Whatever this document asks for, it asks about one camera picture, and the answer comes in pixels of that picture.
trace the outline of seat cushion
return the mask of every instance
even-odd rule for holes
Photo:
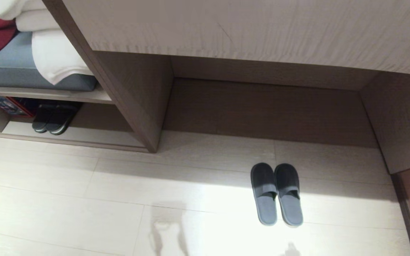
[[[69,91],[92,91],[94,76],[73,74],[56,85],[45,80],[34,64],[31,50],[31,32],[18,33],[0,51],[0,87],[22,87]]]

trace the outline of wooden shelf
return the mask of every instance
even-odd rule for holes
[[[32,118],[12,117],[0,137],[148,152],[114,105],[83,104],[65,133],[36,133]]]
[[[91,92],[0,87],[0,96],[113,104],[100,84]]]

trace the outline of white tile floor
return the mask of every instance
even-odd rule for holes
[[[289,162],[305,223],[261,225],[249,172]],[[378,149],[164,132],[158,154],[0,138],[0,255],[408,256]]]

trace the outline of folded towel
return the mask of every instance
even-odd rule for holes
[[[39,31],[60,28],[47,9],[24,11],[15,18],[15,22],[19,31]]]
[[[32,50],[37,70],[52,84],[72,74],[93,75],[59,29],[34,31]]]
[[[21,11],[27,11],[27,10],[44,10],[47,9],[47,7],[44,5],[44,2],[42,0],[28,0],[23,7],[21,7]]]
[[[15,19],[28,1],[30,0],[0,0],[0,19],[6,21]]]

